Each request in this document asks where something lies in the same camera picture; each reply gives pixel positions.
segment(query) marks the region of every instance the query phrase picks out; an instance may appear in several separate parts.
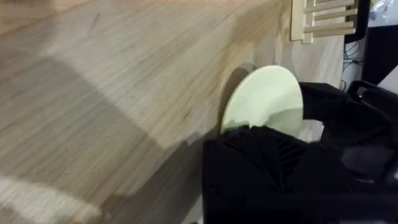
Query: white disc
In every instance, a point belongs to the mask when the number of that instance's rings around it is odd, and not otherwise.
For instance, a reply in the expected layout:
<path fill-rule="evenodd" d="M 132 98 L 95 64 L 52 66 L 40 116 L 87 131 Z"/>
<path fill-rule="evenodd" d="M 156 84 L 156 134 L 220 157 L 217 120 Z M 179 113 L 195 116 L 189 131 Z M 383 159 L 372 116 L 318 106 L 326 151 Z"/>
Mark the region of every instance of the white disc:
<path fill-rule="evenodd" d="M 225 109 L 221 133 L 242 125 L 265 125 L 297 137 L 302 120 L 297 79 L 286 68 L 272 65 L 257 69 L 238 85 Z"/>

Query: wooden slat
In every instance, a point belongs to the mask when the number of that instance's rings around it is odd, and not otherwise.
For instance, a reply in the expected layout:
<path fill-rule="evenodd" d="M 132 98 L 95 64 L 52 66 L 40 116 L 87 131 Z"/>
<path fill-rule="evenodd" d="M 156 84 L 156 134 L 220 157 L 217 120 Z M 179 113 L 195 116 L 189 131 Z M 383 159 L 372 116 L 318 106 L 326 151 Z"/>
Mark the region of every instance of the wooden slat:
<path fill-rule="evenodd" d="M 353 6 L 355 4 L 355 0 L 339 0 L 339 1 L 332 1 L 328 3 L 319 4 L 316 6 L 306 7 L 304 12 L 311 13 L 311 12 L 320 12 L 325 11 L 328 9 L 336 9 L 339 7 L 345 6 Z"/>
<path fill-rule="evenodd" d="M 292 1 L 292 40 L 304 39 L 304 26 L 305 26 L 305 0 Z"/>
<path fill-rule="evenodd" d="M 334 36 L 334 35 L 348 35 L 348 34 L 355 34 L 355 31 L 356 31 L 355 28 L 327 30 L 327 31 L 314 32 L 313 36 L 314 37 L 330 37 L 330 36 Z"/>
<path fill-rule="evenodd" d="M 357 13 L 358 13 L 358 9 L 351 9 L 351 10 L 346 10 L 346 11 L 343 11 L 343 12 L 332 12 L 332 13 L 328 13 L 328 14 L 315 16 L 314 20 L 315 21 L 322 21 L 322 20 L 325 20 L 325 19 L 332 19 L 332 18 L 339 18 L 339 17 L 357 15 Z"/>
<path fill-rule="evenodd" d="M 304 28 L 305 33 L 336 30 L 336 29 L 349 29 L 354 27 L 354 22 L 342 22 L 338 24 L 322 25 L 322 26 L 311 26 Z"/>

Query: wooden rack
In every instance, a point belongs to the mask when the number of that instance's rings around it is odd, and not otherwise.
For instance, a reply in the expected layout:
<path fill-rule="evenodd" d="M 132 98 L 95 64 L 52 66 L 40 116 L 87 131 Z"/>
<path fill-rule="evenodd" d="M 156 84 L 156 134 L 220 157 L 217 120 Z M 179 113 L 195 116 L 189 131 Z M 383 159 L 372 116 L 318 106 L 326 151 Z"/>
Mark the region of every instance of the wooden rack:
<path fill-rule="evenodd" d="M 322 4 L 316 4 L 315 0 L 292 0 L 291 39 L 311 44 L 314 37 L 354 34 L 356 31 L 354 22 L 315 25 L 316 21 L 357 15 L 358 9 L 319 14 L 326 10 L 354 5 L 355 0 L 334 0 Z"/>

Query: black device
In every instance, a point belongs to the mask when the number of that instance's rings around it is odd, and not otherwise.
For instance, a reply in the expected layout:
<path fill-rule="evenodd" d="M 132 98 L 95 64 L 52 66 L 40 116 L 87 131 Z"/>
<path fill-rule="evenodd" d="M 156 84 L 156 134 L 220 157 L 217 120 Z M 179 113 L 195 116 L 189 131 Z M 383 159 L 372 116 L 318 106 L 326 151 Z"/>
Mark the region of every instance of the black device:
<path fill-rule="evenodd" d="M 394 112 L 369 100 L 391 99 L 358 82 L 350 94 L 321 83 L 300 87 L 304 119 L 325 126 L 321 141 L 243 126 L 205 142 L 205 224 L 398 220 Z M 373 92 L 359 95 L 360 87 Z"/>

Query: wood grain surface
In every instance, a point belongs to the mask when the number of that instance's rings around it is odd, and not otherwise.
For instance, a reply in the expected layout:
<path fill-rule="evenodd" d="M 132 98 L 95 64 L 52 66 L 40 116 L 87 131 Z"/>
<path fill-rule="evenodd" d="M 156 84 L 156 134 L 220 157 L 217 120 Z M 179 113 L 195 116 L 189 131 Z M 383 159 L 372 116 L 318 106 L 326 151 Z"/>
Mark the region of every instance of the wood grain surface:
<path fill-rule="evenodd" d="M 290 42 L 290 5 L 0 0 L 0 223 L 187 220 L 231 80 L 340 84 L 343 38 Z"/>

